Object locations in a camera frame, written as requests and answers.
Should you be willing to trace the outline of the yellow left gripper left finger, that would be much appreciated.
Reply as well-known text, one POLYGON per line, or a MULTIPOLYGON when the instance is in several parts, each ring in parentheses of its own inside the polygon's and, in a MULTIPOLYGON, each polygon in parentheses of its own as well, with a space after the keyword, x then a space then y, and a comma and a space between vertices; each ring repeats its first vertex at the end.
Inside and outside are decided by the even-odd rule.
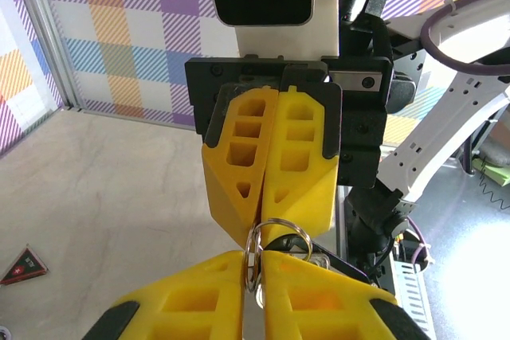
POLYGON ((115 301, 85 339, 241 339, 243 252, 229 251, 115 301))

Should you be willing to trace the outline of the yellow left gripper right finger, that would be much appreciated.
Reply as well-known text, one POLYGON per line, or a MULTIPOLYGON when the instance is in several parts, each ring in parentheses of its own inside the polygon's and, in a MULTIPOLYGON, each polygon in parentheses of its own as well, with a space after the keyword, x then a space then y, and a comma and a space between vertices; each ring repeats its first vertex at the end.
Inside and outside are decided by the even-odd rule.
POLYGON ((427 339, 388 291, 276 251, 261 255, 267 339, 427 339))

